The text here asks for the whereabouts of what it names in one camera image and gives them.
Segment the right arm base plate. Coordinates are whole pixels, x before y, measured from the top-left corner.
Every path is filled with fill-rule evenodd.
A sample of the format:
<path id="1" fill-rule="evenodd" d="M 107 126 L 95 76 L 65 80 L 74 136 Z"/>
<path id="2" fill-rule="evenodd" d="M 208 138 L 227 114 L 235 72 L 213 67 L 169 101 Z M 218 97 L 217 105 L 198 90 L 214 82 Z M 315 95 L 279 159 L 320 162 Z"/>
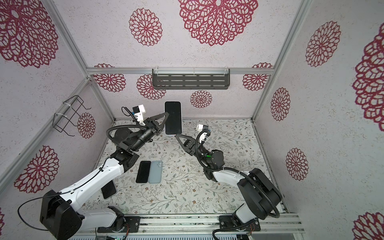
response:
<path id="1" fill-rule="evenodd" d="M 234 216 L 221 215 L 219 224 L 220 229 L 232 229 L 232 231 L 259 232 L 261 230 L 258 218 L 251 219 L 246 225 Z"/>

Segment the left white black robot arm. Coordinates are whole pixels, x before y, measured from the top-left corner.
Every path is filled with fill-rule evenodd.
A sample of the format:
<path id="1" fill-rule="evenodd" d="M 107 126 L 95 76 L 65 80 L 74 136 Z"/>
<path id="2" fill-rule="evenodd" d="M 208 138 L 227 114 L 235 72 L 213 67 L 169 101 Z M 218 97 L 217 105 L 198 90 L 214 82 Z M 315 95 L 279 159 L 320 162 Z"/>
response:
<path id="1" fill-rule="evenodd" d="M 137 151 L 164 129 L 169 113 L 144 120 L 143 125 L 120 125 L 106 131 L 117 147 L 105 163 L 87 176 L 62 189 L 50 190 L 42 201 L 40 222 L 57 239 L 68 240 L 78 231 L 107 228 L 120 232 L 125 228 L 124 214 L 116 207 L 84 211 L 82 206 L 97 191 L 127 172 L 136 163 Z"/>

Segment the light blue phone case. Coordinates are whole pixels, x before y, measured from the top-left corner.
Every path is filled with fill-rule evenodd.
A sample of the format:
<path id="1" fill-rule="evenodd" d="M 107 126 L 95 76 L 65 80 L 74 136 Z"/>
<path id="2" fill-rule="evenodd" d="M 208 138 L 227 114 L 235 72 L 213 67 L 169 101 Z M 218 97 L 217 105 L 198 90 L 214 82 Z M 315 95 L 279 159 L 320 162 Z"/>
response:
<path id="1" fill-rule="evenodd" d="M 148 178 L 149 184 L 160 184 L 162 180 L 163 173 L 163 162 L 162 161 L 153 161 L 150 167 L 150 174 Z"/>

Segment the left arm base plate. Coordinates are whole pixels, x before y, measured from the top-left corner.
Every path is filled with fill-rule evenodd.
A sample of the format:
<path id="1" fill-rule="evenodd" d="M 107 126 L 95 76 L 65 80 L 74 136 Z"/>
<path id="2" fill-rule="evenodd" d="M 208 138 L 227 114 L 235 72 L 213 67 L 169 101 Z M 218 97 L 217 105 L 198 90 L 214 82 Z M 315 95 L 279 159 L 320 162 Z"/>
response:
<path id="1" fill-rule="evenodd" d="M 137 233 L 141 217 L 117 217 L 110 227 L 97 228 L 97 233 Z"/>

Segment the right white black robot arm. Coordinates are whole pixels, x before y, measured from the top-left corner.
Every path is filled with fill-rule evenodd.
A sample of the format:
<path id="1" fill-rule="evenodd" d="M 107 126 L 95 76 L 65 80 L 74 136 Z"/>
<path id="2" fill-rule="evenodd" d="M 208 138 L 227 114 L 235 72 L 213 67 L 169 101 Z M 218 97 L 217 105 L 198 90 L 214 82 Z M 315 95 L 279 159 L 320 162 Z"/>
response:
<path id="1" fill-rule="evenodd" d="M 233 223 L 240 225 L 253 219 L 279 218 L 278 204 L 282 195 L 277 187 L 258 168 L 240 171 L 227 167 L 223 151 L 205 148 L 205 140 L 201 137 L 209 135 L 203 131 L 194 139 L 178 134 L 176 139 L 186 153 L 197 158 L 208 180 L 236 187 L 240 191 L 245 203 L 233 213 Z"/>

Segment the bare black phone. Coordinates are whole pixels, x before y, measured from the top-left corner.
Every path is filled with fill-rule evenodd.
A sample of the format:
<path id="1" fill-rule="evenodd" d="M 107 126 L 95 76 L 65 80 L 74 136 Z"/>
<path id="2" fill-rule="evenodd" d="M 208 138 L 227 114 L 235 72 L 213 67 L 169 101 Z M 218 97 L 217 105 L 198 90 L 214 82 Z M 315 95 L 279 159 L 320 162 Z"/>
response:
<path id="1" fill-rule="evenodd" d="M 145 184 L 148 182 L 150 169 L 151 169 L 151 161 L 141 161 L 138 169 L 138 174 L 136 177 L 137 184 Z"/>

